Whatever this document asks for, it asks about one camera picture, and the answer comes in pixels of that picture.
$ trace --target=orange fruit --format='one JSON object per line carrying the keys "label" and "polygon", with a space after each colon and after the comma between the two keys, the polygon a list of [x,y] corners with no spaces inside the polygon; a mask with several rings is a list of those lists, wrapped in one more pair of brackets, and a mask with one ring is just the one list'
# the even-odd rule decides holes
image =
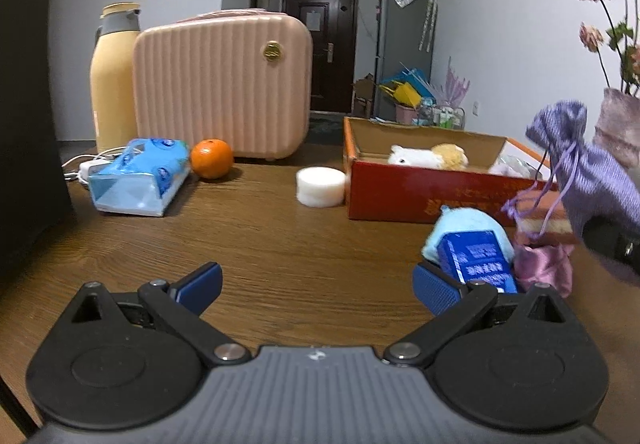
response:
{"label": "orange fruit", "polygon": [[220,139],[205,139],[191,150],[191,168],[203,179],[218,179],[234,166],[231,147]]}

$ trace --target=thermos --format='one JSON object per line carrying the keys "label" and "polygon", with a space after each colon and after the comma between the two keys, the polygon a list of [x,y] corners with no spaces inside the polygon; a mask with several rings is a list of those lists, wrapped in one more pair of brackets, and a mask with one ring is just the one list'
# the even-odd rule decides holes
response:
{"label": "thermos", "polygon": [[102,11],[91,62],[91,102],[98,151],[138,137],[133,98],[133,47],[140,34],[140,5],[121,2]]}

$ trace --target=suitcase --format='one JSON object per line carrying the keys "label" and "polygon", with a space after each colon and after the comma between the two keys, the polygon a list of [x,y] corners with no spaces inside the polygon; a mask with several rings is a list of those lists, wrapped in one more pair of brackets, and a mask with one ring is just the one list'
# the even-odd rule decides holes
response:
{"label": "suitcase", "polygon": [[262,10],[151,28],[134,48],[138,135],[226,141],[281,159],[308,131],[313,43],[299,20]]}

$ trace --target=table surface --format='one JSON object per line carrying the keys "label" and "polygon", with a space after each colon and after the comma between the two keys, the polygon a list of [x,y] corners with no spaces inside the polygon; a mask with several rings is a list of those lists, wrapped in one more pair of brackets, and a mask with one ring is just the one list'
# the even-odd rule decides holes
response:
{"label": "table surface", "polygon": [[[411,271],[430,227],[350,221],[346,209],[295,200],[300,166],[341,167],[340,147],[305,145],[273,164],[237,164],[223,182],[190,179],[164,218],[99,214],[70,185],[75,220],[39,241],[0,279],[0,374],[33,408],[24,373],[38,344],[85,281],[135,291],[173,281],[204,262],[224,289],[203,318],[252,350],[283,345],[373,345],[378,351],[431,318]],[[640,440],[640,291],[611,278],[583,247],[572,256],[570,304],[609,364],[610,389],[596,426],[615,442]],[[21,441],[0,414],[5,444]]]}

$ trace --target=refrigerator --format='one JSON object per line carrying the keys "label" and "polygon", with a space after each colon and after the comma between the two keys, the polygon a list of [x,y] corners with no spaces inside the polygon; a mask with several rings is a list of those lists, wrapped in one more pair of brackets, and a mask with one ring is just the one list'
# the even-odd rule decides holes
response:
{"label": "refrigerator", "polygon": [[[433,36],[430,45],[429,27],[426,28],[426,36],[420,49],[425,21],[428,18],[428,3],[429,0],[414,0],[401,8],[395,0],[380,0],[376,84],[400,72],[403,64],[408,68],[421,69],[430,81]],[[394,101],[378,87],[374,95],[373,117],[386,121],[396,119]]]}

